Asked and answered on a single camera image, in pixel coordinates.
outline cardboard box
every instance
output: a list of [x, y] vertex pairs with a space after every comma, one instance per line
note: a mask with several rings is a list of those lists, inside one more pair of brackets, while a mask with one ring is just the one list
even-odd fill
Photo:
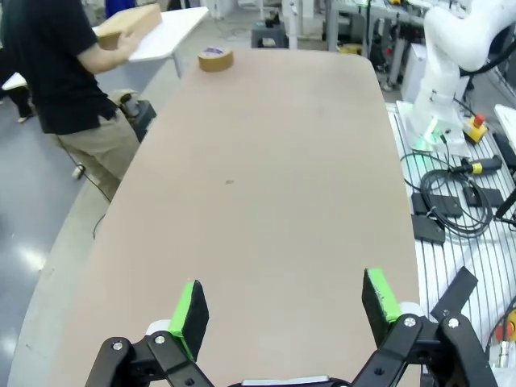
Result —
[[129, 31], [141, 39], [148, 35], [161, 23], [161, 9], [158, 4], [138, 6], [111, 16], [95, 29], [100, 47], [105, 50], [115, 50], [120, 34]]

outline blue cloth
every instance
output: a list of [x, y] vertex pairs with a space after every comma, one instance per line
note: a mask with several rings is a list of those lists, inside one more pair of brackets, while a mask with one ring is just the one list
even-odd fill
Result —
[[135, 0], [106, 0], [106, 19], [110, 18], [120, 10], [134, 8]]

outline person's arm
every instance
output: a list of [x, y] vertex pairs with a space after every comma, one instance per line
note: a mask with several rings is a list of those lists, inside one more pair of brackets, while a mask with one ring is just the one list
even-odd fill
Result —
[[122, 35], [116, 50], [103, 50], [80, 0], [61, 0], [55, 9], [53, 28], [59, 41], [93, 74], [104, 73], [125, 63], [138, 48], [138, 39], [133, 35]]

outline bolt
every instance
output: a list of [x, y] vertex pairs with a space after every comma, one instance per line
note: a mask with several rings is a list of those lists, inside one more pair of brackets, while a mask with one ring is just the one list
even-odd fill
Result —
[[457, 328], [459, 326], [459, 320], [456, 318], [450, 318], [450, 321], [448, 321], [448, 326], [452, 329]]
[[403, 323], [406, 327], [413, 327], [416, 325], [416, 319], [413, 317], [407, 317]]

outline roll of brown tape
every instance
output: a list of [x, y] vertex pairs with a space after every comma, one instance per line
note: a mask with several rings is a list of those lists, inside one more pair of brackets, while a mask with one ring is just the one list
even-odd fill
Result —
[[222, 47], [208, 47], [198, 55], [198, 59], [202, 71], [215, 73], [233, 65], [233, 51]]

